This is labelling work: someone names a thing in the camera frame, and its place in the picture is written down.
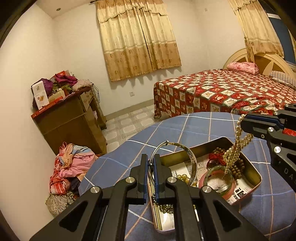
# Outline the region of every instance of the silver bangle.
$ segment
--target silver bangle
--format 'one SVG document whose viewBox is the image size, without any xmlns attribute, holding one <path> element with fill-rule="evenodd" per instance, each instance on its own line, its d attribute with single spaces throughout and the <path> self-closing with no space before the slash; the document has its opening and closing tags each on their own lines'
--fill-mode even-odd
<svg viewBox="0 0 296 241">
<path fill-rule="evenodd" d="M 196 157 L 193 154 L 193 152 L 187 148 L 186 146 L 183 146 L 180 143 L 175 143 L 175 142 L 169 142 L 169 141 L 164 141 L 163 143 L 160 143 L 154 150 L 154 152 L 151 155 L 151 158 L 149 160 L 149 164 L 148 164 L 148 176 L 150 179 L 150 182 L 152 185 L 154 185 L 154 178 L 152 176 L 152 167 L 153 167 L 153 158 L 154 155 L 156 154 L 156 152 L 162 147 L 162 146 L 167 146 L 167 145 L 173 145 L 173 146 L 178 146 L 180 148 L 182 148 L 184 151 L 186 151 L 186 153 L 188 154 L 190 161 L 191 161 L 191 166 L 192 166 L 192 171 L 191 171 L 191 177 L 190 177 L 190 181 L 187 184 L 188 186 L 192 186 L 193 182 L 196 180 L 197 178 L 197 161 L 196 161 Z"/>
</svg>

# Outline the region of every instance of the red patterned bedspread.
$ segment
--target red patterned bedspread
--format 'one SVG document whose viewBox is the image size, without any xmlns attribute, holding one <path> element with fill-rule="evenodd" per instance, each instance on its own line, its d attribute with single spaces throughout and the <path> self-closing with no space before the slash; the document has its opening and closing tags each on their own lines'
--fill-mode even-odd
<svg viewBox="0 0 296 241">
<path fill-rule="evenodd" d="M 155 117 L 193 112 L 272 114 L 296 103 L 296 91 L 265 75 L 206 70 L 155 83 Z"/>
</svg>

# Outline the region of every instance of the blue plaid tablecloth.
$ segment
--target blue plaid tablecloth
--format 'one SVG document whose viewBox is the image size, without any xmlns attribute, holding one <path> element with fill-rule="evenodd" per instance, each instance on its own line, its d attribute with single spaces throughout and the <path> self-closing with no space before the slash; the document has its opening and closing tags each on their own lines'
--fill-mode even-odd
<svg viewBox="0 0 296 241">
<path fill-rule="evenodd" d="M 218 137 L 234 142 L 234 126 L 238 115 L 225 112 L 199 112 L 176 116 L 144 129 L 124 142 L 115 151 L 96 160 L 82 180 L 82 195 L 94 185 L 106 188 L 129 176 L 130 169 L 140 164 L 141 155 L 151 156 L 161 142 L 179 142 L 193 147 Z M 165 155 L 179 149 L 165 146 L 159 150 Z M 271 241 L 284 241 L 291 233 L 296 217 L 296 195 L 283 178 L 270 166 L 270 154 L 264 140 L 254 138 L 242 151 L 262 175 L 259 188 L 237 210 Z M 175 240 L 175 233 L 161 234 L 153 225 L 150 203 L 129 206 L 126 240 Z"/>
</svg>

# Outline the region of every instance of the ceiling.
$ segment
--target ceiling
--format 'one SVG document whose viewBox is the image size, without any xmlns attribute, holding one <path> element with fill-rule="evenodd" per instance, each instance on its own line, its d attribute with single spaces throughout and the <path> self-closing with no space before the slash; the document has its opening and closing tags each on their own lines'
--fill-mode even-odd
<svg viewBox="0 0 296 241">
<path fill-rule="evenodd" d="M 90 1 L 91 0 L 38 0 L 37 5 L 49 16 L 55 18 Z"/>
</svg>

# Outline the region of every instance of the pink pillow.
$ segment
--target pink pillow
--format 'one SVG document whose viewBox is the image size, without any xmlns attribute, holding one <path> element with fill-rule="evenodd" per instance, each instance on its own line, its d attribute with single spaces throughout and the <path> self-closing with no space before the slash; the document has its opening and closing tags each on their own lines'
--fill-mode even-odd
<svg viewBox="0 0 296 241">
<path fill-rule="evenodd" d="M 250 62 L 234 62 L 227 65 L 228 70 L 243 71 L 249 74 L 259 74 L 258 66 Z"/>
</svg>

